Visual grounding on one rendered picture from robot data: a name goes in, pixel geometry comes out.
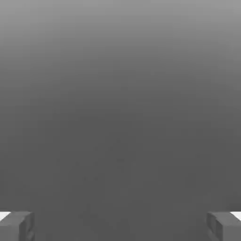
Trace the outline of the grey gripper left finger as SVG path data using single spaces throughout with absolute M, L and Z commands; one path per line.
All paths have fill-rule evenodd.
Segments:
M 0 241 L 35 241 L 35 214 L 0 211 Z

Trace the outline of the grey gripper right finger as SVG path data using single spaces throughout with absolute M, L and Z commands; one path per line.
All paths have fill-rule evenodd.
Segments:
M 241 241 L 241 211 L 208 212 L 209 241 Z

